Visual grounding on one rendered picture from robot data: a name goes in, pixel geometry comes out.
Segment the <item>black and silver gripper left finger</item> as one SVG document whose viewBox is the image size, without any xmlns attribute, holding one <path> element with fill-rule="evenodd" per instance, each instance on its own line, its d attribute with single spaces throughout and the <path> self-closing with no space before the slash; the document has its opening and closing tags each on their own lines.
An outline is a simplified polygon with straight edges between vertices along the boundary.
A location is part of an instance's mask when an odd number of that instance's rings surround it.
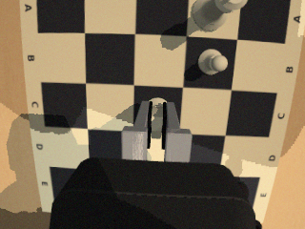
<svg viewBox="0 0 305 229">
<path fill-rule="evenodd" d="M 122 137 L 122 159 L 147 160 L 151 148 L 152 101 L 141 101 L 133 126 L 124 126 Z"/>
</svg>

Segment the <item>black and cream chessboard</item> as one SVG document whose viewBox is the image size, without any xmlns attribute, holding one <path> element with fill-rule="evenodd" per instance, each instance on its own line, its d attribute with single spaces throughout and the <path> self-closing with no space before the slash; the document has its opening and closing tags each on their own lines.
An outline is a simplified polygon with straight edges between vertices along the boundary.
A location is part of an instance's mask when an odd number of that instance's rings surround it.
<svg viewBox="0 0 305 229">
<path fill-rule="evenodd" d="M 141 101 L 173 102 L 190 162 L 231 169 L 263 223 L 291 110 L 305 0 L 248 0 L 214 31 L 197 0 L 20 0 L 30 135 L 43 212 L 80 162 L 121 159 Z M 217 50 L 223 72 L 198 58 Z"/>
</svg>

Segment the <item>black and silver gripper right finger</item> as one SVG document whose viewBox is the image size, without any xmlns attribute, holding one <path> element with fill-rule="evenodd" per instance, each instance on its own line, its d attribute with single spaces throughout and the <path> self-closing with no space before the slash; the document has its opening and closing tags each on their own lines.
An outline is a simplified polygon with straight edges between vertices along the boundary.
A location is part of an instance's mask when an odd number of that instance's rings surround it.
<svg viewBox="0 0 305 229">
<path fill-rule="evenodd" d="M 164 161 L 190 162 L 191 146 L 191 130 L 180 129 L 174 103 L 163 102 L 161 149 L 165 150 Z"/>
</svg>

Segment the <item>white pawn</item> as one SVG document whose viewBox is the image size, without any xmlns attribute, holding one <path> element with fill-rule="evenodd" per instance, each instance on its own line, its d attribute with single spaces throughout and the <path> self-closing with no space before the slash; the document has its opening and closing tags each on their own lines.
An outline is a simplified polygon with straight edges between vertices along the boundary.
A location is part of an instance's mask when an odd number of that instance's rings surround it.
<svg viewBox="0 0 305 229">
<path fill-rule="evenodd" d="M 223 72 L 228 66 L 228 60 L 217 50 L 205 50 L 199 55 L 198 67 L 206 74 Z"/>
</svg>

